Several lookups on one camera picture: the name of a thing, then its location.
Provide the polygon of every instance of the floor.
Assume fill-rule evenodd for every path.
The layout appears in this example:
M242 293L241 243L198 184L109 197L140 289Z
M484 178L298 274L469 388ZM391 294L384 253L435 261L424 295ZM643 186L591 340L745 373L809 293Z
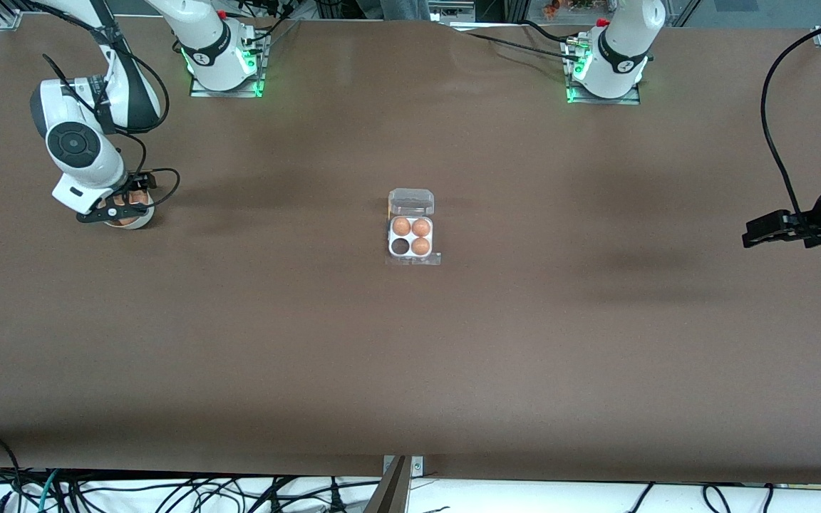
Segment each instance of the floor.
M339 484L367 481L369 478L340 477ZM205 494L205 503L196 507L195 494L183 497L172 489L179 481L102 481L88 483L85 493L95 506L110 513L141 513L160 510L168 491L172 500L182 500L176 506L164 509L166 513L242 513L245 510L235 497L235 490L229 482L222 496L214 499ZM238 484L247 494L259 494L271 484L270 478L241 478ZM281 509L274 513L325 513L328 505L329 491L319 493L330 485L328 477L301 477L281 489L282 494L296 496L316 491L317 499L299 500L293 503L282 502ZM118 489L152 487L141 491L94 491L93 488L107 486ZM209 484L202 493L212 490ZM438 478L420 478L414 480L408 494L408 513L505 513L508 511L527 511L529 513L620 513L636 510L636 501L645 488L642 483L574 483L574 482L537 482L537 481L485 481L485 480L438 480ZM27 491L37 494L39 487L26 486ZM737 511L742 513L759 513L765 506L766 490L762 487L719 487L724 496L724 503L719 504L716 491L708 490L709 497L720 511ZM8 484L0 484L0 497L9 491ZM339 492L348 511L359 513L361 507L372 495L374 487L344 487ZM655 484L648 496L638 507L640 513L687 513L705 512L703 488L696 484ZM254 503L254 499L245 501L245 506ZM54 506L50 500L46 506ZM24 501L22 511L17 511L16 499L9 502L7 513L33 513L36 507ZM821 490L787 489L775 490L769 513L809 513L821 511ZM270 513L270 504L265 504L257 513Z
M821 0L703 0L686 26L811 29L820 24Z

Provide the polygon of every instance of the metal mounting plate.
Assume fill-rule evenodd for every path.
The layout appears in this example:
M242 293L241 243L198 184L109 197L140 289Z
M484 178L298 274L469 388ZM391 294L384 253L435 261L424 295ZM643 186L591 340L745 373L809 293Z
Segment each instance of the metal mounting plate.
M388 466L391 465L391 460L395 459L392 455L384 458L382 462L382 474L388 471ZM423 457L410 457L410 476L423 477Z
M226 91L209 90L195 76L192 76L192 87L189 96L193 98L261 98L264 95L264 79L268 71L268 54L271 51L271 38L262 38L262 45L254 55L257 61L255 74L245 79L236 88Z
M560 43L559 49L564 55L574 55L571 46ZM629 92L620 98L600 98L588 91L581 82L572 77L576 63L569 59L563 59L563 75L566 77L566 101L569 103L595 103L600 105L638 105L639 84L633 85Z

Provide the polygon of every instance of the egg carton lid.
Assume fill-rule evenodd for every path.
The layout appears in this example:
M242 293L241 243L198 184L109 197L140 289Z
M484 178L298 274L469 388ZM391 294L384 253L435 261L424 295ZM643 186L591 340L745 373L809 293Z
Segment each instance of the egg carton lid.
M392 215L433 215L436 196L429 189L398 188L388 193L388 213Z

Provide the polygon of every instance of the table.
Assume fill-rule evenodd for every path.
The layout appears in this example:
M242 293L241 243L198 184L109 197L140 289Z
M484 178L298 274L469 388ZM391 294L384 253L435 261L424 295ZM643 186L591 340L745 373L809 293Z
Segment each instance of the table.
M0 436L23 465L821 482L821 248L740 244L788 204L758 99L801 31L664 30L618 108L425 22L302 23L264 98L188 98L169 27L120 25L172 95L148 165L183 179L131 233L49 197L27 108L43 52L103 71L91 38L43 14L0 33ZM820 48L770 113L812 204ZM436 195L442 266L385 265L395 187Z

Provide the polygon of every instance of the egg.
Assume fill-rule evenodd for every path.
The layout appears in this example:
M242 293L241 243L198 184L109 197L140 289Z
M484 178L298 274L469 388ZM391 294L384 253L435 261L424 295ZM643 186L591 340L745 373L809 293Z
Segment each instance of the egg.
M413 222L413 234L417 237L426 237L430 234L430 222L426 219L418 219Z
M407 217L395 217L394 221L391 222L391 231L397 234L399 237L404 237L411 232L411 222L408 221Z
M113 196L113 201L116 202L117 205L122 207L125 202L123 201L122 195ZM148 201L148 193L146 191L131 191L128 193L128 202L137 202L137 204L150 204ZM98 208L104 208L107 205L107 202L100 201L100 204L97 205ZM132 224L134 221L137 221L137 217L126 217L125 219L120 219L118 221L107 221L107 224L112 224L114 227L124 227L127 224Z
M427 254L430 251L430 241L423 237L415 239L410 245L410 250L414 254Z

